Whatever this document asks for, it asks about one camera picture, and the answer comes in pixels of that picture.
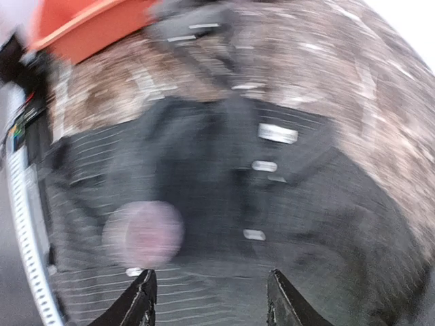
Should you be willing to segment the round brooch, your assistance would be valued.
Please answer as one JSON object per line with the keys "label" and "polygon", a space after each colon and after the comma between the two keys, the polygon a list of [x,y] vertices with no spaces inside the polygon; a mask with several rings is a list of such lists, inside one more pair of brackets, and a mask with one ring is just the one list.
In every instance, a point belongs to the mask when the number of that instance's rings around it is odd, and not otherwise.
{"label": "round brooch", "polygon": [[111,214],[101,242],[106,254],[121,266],[156,269],[178,254],[184,233],[183,219],[173,205],[136,201]]}

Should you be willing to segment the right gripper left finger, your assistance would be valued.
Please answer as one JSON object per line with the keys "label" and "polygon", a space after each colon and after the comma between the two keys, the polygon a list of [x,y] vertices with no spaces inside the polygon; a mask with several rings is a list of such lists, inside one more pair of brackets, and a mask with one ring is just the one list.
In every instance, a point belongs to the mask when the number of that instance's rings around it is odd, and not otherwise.
{"label": "right gripper left finger", "polygon": [[155,271],[144,270],[89,326],[155,326],[157,288]]}

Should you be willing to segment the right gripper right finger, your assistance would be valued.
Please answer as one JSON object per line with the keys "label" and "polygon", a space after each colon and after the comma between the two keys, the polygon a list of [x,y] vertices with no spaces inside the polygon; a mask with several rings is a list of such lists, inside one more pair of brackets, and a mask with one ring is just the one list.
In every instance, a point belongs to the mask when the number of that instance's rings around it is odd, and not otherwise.
{"label": "right gripper right finger", "polygon": [[267,302],[269,326],[332,326],[278,269],[268,274]]}

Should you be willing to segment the black pinstriped shirt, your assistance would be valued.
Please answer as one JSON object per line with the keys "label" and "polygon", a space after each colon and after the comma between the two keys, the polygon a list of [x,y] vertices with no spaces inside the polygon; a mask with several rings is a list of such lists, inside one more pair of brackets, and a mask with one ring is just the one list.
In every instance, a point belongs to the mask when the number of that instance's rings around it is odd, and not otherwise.
{"label": "black pinstriped shirt", "polygon": [[145,269],[117,264],[101,242],[111,214],[136,201],[173,205],[185,228],[155,269],[158,325],[264,325],[275,268],[333,325],[406,325],[428,283],[406,217],[322,115],[167,97],[135,120],[61,138],[46,180],[54,283],[74,325]]}

